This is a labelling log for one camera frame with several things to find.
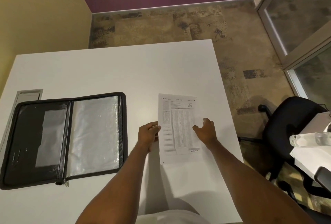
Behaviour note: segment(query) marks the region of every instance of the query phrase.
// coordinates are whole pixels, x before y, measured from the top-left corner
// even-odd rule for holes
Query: yellow wall
[[[18,54],[87,49],[84,0],[0,0],[0,94]]]

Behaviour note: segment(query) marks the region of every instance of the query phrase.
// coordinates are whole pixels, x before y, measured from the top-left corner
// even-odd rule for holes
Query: clear plastic sleeve
[[[65,120],[66,110],[45,111],[36,167],[58,165],[60,163]]]
[[[119,168],[118,96],[76,101],[67,177]]]

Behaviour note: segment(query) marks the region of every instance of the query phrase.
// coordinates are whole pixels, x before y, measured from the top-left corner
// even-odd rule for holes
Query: person's left hand
[[[158,122],[151,122],[144,126],[139,127],[138,142],[137,145],[143,147],[148,152],[151,151],[151,147],[154,141],[158,141],[158,132],[161,126],[158,126]]]

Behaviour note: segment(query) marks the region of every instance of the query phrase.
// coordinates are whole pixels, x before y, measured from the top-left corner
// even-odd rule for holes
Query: person's right arm
[[[204,126],[193,126],[193,130],[212,152],[244,224],[315,224],[281,189],[221,145],[216,138],[213,121],[204,119]]]

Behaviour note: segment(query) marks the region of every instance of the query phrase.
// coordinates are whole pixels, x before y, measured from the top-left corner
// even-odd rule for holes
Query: hand
[[[217,141],[216,131],[214,122],[207,118],[204,118],[204,126],[199,128],[197,126],[192,127],[198,138],[206,145],[207,148],[210,147],[212,143]]]
[[[158,132],[160,129],[161,126],[158,126],[157,121],[140,126],[137,145],[150,152],[153,142],[159,140]]]

